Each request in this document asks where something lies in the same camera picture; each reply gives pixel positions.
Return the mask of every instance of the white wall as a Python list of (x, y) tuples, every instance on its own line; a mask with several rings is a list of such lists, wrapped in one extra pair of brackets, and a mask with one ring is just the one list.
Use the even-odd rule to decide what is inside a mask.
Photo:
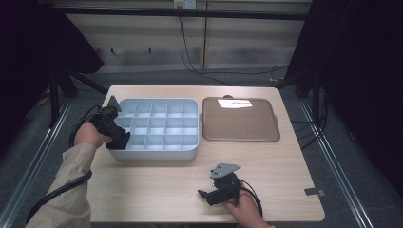
[[(173, 8), (173, 0), (56, 0), (54, 3), (58, 5)], [(310, 8), (310, 1), (212, 0), (197, 1), (197, 8), (307, 12)], [(76, 14), (68, 15), (68, 17), (95, 49), (143, 50), (165, 48), (178, 50), (181, 48), (180, 21), (178, 17)], [(225, 53), (228, 54), (234, 50), (258, 50), (260, 52), (267, 50), (269, 53), (275, 53), (280, 62), (287, 62), (291, 59), (303, 26), (301, 21), (257, 19), (183, 18), (183, 22), (187, 47), (199, 50), (200, 64), (207, 68), (214, 67), (215, 63), (225, 57)]]

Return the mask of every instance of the black stand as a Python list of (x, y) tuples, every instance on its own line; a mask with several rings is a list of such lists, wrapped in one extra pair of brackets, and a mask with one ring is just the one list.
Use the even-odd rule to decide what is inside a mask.
[(71, 77), (79, 80), (87, 86), (92, 87), (93, 89), (99, 91), (102, 94), (107, 94), (108, 89), (104, 88), (86, 78), (81, 73), (78, 73), (71, 69), (61, 69), (59, 67), (54, 68), (50, 73), (50, 101), (51, 101), (51, 120), (50, 120), (50, 128), (52, 128), (60, 117), (60, 104), (59, 104), (59, 90), (60, 87), (67, 97), (75, 97), (77, 96), (78, 90), (74, 85)]

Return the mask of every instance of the black cable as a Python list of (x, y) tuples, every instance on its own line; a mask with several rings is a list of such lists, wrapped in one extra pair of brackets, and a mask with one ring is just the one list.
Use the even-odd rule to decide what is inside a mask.
[[(266, 73), (271, 73), (272, 74), (272, 78), (274, 78), (273, 72), (276, 70), (280, 70), (284, 67), (288, 67), (289, 65), (284, 65), (284, 66), (274, 66), (272, 67), (270, 70), (266, 70), (266, 71), (261, 71), (261, 72), (235, 72), (235, 71), (210, 71), (210, 72), (199, 72), (197, 71), (193, 65), (192, 62), (190, 60), (190, 56), (189, 56), (189, 52), (187, 50), (187, 43), (186, 43), (186, 38), (184, 35), (184, 23), (183, 23), (183, 18), (180, 17), (180, 25), (181, 25), (181, 51), (182, 51), (182, 61), (184, 66), (192, 73), (196, 73), (204, 78), (208, 78), (211, 80), (214, 80), (218, 83), (224, 84), (226, 86), (229, 86), (229, 84), (220, 81), (218, 79), (212, 78), (212, 77), (207, 77), (205, 76), (206, 74), (245, 74), (245, 75), (259, 75), (259, 74), (266, 74)], [(186, 57), (187, 57), (187, 62), (189, 63), (190, 67), (187, 65), (185, 58), (184, 58), (184, 54), (183, 54), (183, 45), (184, 45), (184, 52), (186, 53)]]
[(262, 209), (262, 207), (261, 207), (260, 199), (258, 198), (258, 195), (256, 194), (255, 190), (254, 190), (253, 187), (252, 187), (249, 183), (247, 183), (246, 181), (244, 181), (244, 180), (240, 180), (240, 181), (243, 182), (243, 183), (246, 183), (246, 184), (252, 189), (252, 191), (251, 191), (251, 190), (249, 190), (249, 189), (247, 189), (247, 188), (245, 188), (245, 187), (241, 187), (241, 188), (240, 188), (240, 189), (242, 189), (242, 190), (248, 192), (248, 193), (253, 197), (253, 199), (255, 200), (255, 203), (256, 203), (256, 205), (257, 205), (257, 207), (258, 207), (258, 211), (259, 211), (261, 217), (263, 218), (263, 209)]
[[(218, 83), (220, 83), (220, 84), (229, 86), (229, 84), (227, 84), (227, 83), (225, 83), (225, 82), (223, 82), (223, 81), (220, 81), (220, 80), (215, 79), (215, 78), (212, 78), (212, 77), (207, 77), (207, 76), (203, 75), (202, 73), (199, 73), (199, 72), (193, 67), (192, 62), (190, 61), (189, 52), (187, 51), (187, 43), (186, 43), (186, 38), (185, 38), (185, 35), (184, 35), (183, 18), (180, 17), (179, 20), (180, 20), (180, 24), (181, 24), (181, 53), (182, 53), (182, 61), (183, 61), (184, 66), (185, 66), (190, 72), (196, 73), (196, 74), (202, 76), (203, 78), (207, 78), (207, 79), (216, 81), (216, 82), (218, 82)], [(186, 61), (184, 60), (183, 44), (184, 44), (184, 49), (185, 49), (185, 52), (186, 52), (187, 60), (188, 60), (188, 62), (189, 62), (189, 65), (190, 65), (192, 68), (189, 68), (189, 66), (187, 65)]]
[(327, 124), (327, 115), (328, 115), (328, 111), (329, 111), (329, 98), (327, 96), (325, 96), (323, 103), (322, 103), (322, 108), (321, 108), (321, 117), (320, 120), (323, 121), (318, 123), (318, 127), (319, 127), (319, 132), (317, 132), (317, 135), (311, 139), (309, 142), (307, 142), (305, 145), (303, 145), (301, 147), (301, 150), (305, 149), (306, 147), (308, 147), (310, 144), (312, 144), (315, 140), (317, 140), (319, 137), (321, 137), (324, 133), (326, 124)]
[(32, 209), (30, 209), (29, 214), (27, 216), (27, 220), (26, 220), (26, 224), (29, 223), (30, 219), (32, 219), (32, 217), (35, 215), (36, 212), (39, 211), (39, 209), (45, 205), (46, 203), (48, 203), (49, 201), (51, 201), (52, 199), (54, 199), (55, 197), (65, 193), (68, 190), (71, 190), (79, 185), (81, 185), (82, 183), (84, 183), (85, 181), (88, 181), (90, 178), (92, 177), (92, 172), (91, 170), (89, 170), (85, 175), (83, 175), (82, 177), (79, 177), (75, 180), (73, 180), (72, 182), (67, 183), (66, 185), (54, 190), (53, 192), (47, 194), (46, 196), (44, 196), (43, 198), (41, 198), (41, 200), (39, 200), (33, 207)]
[[(93, 115), (88, 117), (88, 114), (94, 109), (94, 108), (98, 108), (101, 109), (101, 107), (99, 105), (95, 105), (93, 106), (91, 109), (89, 109), (86, 114), (80, 118), (80, 120), (77, 122), (77, 124), (75, 124), (73, 126), (73, 129), (71, 130), (70, 133), (70, 138), (69, 138), (69, 147), (73, 147), (74, 146), (74, 139), (75, 136), (77, 134), (77, 131), (80, 129), (80, 127), (83, 125), (83, 123), (88, 120), (89, 118), (91, 118)], [(82, 183), (88, 181), (90, 178), (92, 177), (92, 172), (91, 170), (89, 170), (85, 175), (83, 175), (82, 177), (79, 177), (75, 180), (73, 180), (72, 182), (68, 182), (66, 183), (64, 186), (54, 190), (53, 192), (47, 194), (46, 196), (44, 196), (43, 198), (41, 198), (29, 211), (29, 214), (27, 216), (27, 220), (26, 220), (26, 224), (29, 223), (29, 221), (32, 219), (32, 217), (35, 215), (36, 212), (38, 212), (38, 210), (45, 205), (46, 203), (48, 203), (49, 201), (51, 201), (52, 199), (54, 199), (55, 197), (62, 195), (63, 193), (65, 193), (68, 190), (71, 190), (79, 185), (81, 185)]]

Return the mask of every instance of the gray floor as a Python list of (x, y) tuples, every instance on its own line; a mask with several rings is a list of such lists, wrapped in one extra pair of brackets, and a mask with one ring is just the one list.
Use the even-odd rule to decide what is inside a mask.
[[(273, 78), (280, 80), (284, 75), (281, 70), (269, 73), (270, 68), (236, 68), (211, 69), (219, 72), (200, 75), (189, 70), (144, 71), (136, 73), (99, 73), (88, 75), (94, 82), (110, 87), (115, 84), (138, 85), (206, 85), (206, 86), (272, 86)], [(236, 74), (234, 72), (257, 74)], [(50, 120), (50, 105), (35, 106), (24, 120), (20, 133), (11, 143), (7, 156), (0, 161), (0, 210), (4, 213), (6, 206), (14, 199), (20, 200), (21, 205), (14, 208), (15, 217), (11, 216), (12, 227), (24, 227), (25, 218), (32, 205), (45, 195), (54, 179), (61, 163), (61, 153), (67, 149), (67, 140), (73, 125), (86, 110), (94, 105), (101, 105), (105, 95), (92, 88), (75, 82), (79, 94), (72, 99), (72, 106), (66, 116), (55, 141), (48, 149), (43, 164), (39, 167), (36, 177), (28, 186), (26, 195), (15, 195), (20, 180), (26, 175), (43, 139), (48, 134)], [(310, 125), (303, 114), (301, 102), (310, 103), (310, 95), (301, 100), (295, 95), (293, 86), (280, 91), (287, 108), (293, 127), (301, 146), (314, 138)], [(70, 101), (61, 94), (61, 102)], [(326, 218), (320, 222), (293, 222), (292, 227), (403, 227), (403, 203), (382, 174), (370, 163), (365, 151), (357, 142), (350, 139), (348, 126), (337, 116), (332, 106), (329, 106), (325, 136), (333, 148), (337, 161), (341, 165), (349, 183), (356, 193), (356, 198), (362, 202), (363, 211), (372, 225), (362, 225), (352, 211), (351, 203), (322, 149), (316, 141), (302, 150), (317, 189), (324, 191), (321, 202)], [(93, 224), (93, 227), (125, 227), (124, 224)]]

